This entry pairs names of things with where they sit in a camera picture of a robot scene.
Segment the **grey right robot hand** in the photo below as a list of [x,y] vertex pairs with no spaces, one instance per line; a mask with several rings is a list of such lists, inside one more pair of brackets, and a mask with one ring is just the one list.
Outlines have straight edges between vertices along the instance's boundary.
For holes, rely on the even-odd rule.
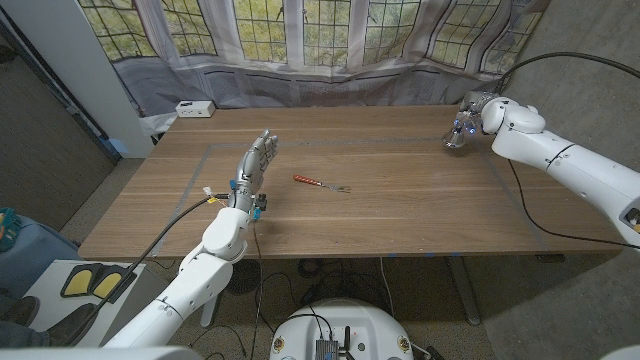
[[454,119],[453,131],[462,133],[466,131],[470,134],[482,129],[481,112],[484,107],[498,95],[485,91],[467,92],[458,109]]

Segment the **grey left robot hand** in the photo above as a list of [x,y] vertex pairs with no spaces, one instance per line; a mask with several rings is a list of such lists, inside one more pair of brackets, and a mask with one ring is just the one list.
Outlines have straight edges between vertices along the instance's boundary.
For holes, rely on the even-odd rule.
[[278,138],[265,129],[254,141],[239,162],[235,187],[228,206],[249,212],[253,207],[253,196],[259,192],[264,173],[277,154]]

